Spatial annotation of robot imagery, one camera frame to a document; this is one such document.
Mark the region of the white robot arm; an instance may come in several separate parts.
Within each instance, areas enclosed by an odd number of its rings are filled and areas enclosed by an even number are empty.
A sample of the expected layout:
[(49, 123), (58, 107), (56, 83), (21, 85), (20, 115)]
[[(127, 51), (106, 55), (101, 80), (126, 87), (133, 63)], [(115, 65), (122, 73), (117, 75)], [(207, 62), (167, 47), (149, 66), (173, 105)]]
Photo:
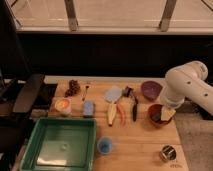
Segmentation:
[(165, 88), (161, 102), (177, 109), (189, 98), (213, 116), (213, 86), (205, 82), (207, 66), (200, 61), (191, 61), (171, 68), (165, 74)]

